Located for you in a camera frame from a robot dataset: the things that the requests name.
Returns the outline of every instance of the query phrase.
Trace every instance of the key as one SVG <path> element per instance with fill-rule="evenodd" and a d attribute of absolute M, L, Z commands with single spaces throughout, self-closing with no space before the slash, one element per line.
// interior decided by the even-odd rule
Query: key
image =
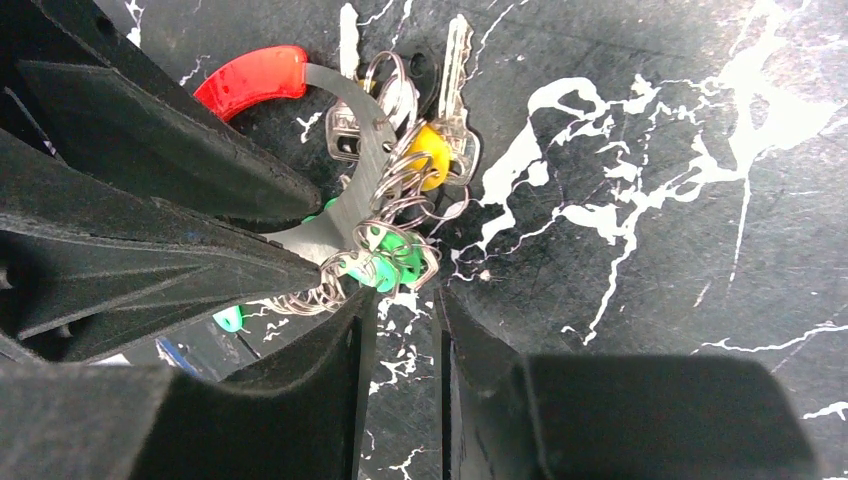
<path fill-rule="evenodd" d="M 359 66 L 359 31 L 356 29 L 358 15 L 349 3 L 339 14 L 339 70 L 345 77 L 356 81 Z M 356 162 L 359 160 L 359 123 L 350 107 L 339 99 L 327 110 L 324 118 L 327 150 L 335 160 Z"/>
<path fill-rule="evenodd" d="M 460 92 L 467 78 L 465 64 L 471 56 L 473 33 L 464 16 L 451 20 L 438 113 L 430 122 L 451 149 L 452 173 L 444 181 L 449 185 L 468 185 L 480 161 L 480 138 L 468 128 L 468 110 Z"/>

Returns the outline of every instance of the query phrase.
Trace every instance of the black marble countertop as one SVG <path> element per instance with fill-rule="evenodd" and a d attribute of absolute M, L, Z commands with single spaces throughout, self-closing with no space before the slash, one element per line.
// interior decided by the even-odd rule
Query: black marble countertop
<path fill-rule="evenodd" d="M 189 90 L 269 45 L 338 66 L 342 1 L 98 3 Z M 366 61 L 404 41 L 441 51 L 460 13 L 475 30 L 462 93 L 483 141 L 476 202 L 432 234 L 472 314 L 519 351 L 757 360 L 824 476 L 848 477 L 844 0 L 352 3 Z M 344 172 L 324 145 L 333 100 L 270 102 L 233 126 L 329 198 Z M 363 476 L 438 476 L 432 305 L 380 305 Z M 204 323 L 171 347 L 220 349 L 198 360 L 220 378 L 320 321 L 247 309 L 240 336 Z M 167 357 L 156 347 L 126 356 Z"/>

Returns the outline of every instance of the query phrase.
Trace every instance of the metal chain of rings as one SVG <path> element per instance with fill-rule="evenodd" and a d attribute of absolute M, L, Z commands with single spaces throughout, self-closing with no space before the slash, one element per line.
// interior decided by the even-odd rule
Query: metal chain of rings
<path fill-rule="evenodd" d="M 403 284 L 412 291 L 418 290 L 438 273 L 441 252 L 428 244 L 414 228 L 427 219 L 452 220 L 460 216 L 468 207 L 471 192 L 467 185 L 465 199 L 459 208 L 451 208 L 449 214 L 444 216 L 435 213 L 435 205 L 422 192 L 424 182 L 431 177 L 438 177 L 439 172 L 432 168 L 433 156 L 430 153 L 406 154 L 426 125 L 426 121 L 418 118 L 418 98 L 415 86 L 407 77 L 400 57 L 388 51 L 377 54 L 368 65 L 363 88 L 371 94 L 372 80 L 377 68 L 386 60 L 394 62 L 395 70 L 384 83 L 377 100 L 383 111 L 387 101 L 394 100 L 394 102 L 389 113 L 377 122 L 378 124 L 389 122 L 389 119 L 399 113 L 405 100 L 409 101 L 410 112 L 403 135 L 395 144 L 383 145 L 389 154 L 389 159 L 371 197 L 369 205 L 373 215 L 360 222 L 352 232 L 357 250 L 340 251 L 324 261 L 320 267 L 321 284 L 318 287 L 270 299 L 273 305 L 268 306 L 279 313 L 317 315 L 325 311 L 335 312 L 347 299 L 340 278 L 350 273 L 355 274 L 354 278 L 370 279 L 375 283 L 374 286 L 380 289 L 381 282 L 388 280 L 385 276 L 381 277 L 381 272 L 378 271 L 378 262 L 375 261 L 378 257 L 386 260 L 379 265 L 393 269 L 392 278 L 397 279 L 393 282 L 391 290 L 386 292 L 390 298 L 398 294 L 402 283 L 400 279 L 404 272 L 417 273 L 413 275 L 414 280 L 403 282 Z M 400 84 L 397 97 L 387 99 L 386 93 L 390 91 L 394 82 Z M 426 159 L 423 167 L 416 168 L 418 165 L 413 167 L 413 164 L 417 164 L 422 159 Z M 405 223 L 395 224 L 402 213 L 409 212 L 415 212 L 417 215 Z M 392 242 L 384 241 L 391 235 L 393 235 Z"/>

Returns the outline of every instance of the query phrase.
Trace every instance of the yellow key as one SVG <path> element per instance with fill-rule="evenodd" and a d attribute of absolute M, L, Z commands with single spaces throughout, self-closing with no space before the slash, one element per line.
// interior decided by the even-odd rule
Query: yellow key
<path fill-rule="evenodd" d="M 448 178 L 448 169 L 450 169 L 451 148 L 445 142 L 441 135 L 436 133 L 429 125 L 424 125 L 418 136 L 412 141 L 412 144 L 406 150 L 406 154 L 426 152 L 433 156 L 431 168 L 439 172 L 438 176 L 428 177 L 424 180 L 421 190 L 426 192 L 438 188 Z M 410 169 L 421 170 L 427 165 L 427 158 L 415 161 L 410 165 Z"/>

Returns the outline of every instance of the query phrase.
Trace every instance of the red plastic grip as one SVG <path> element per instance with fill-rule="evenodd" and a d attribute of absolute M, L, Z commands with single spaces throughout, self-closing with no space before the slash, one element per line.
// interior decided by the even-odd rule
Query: red plastic grip
<path fill-rule="evenodd" d="M 216 70 L 194 96 L 228 122 L 259 102 L 302 97 L 307 61 L 306 52 L 293 45 L 254 50 Z"/>

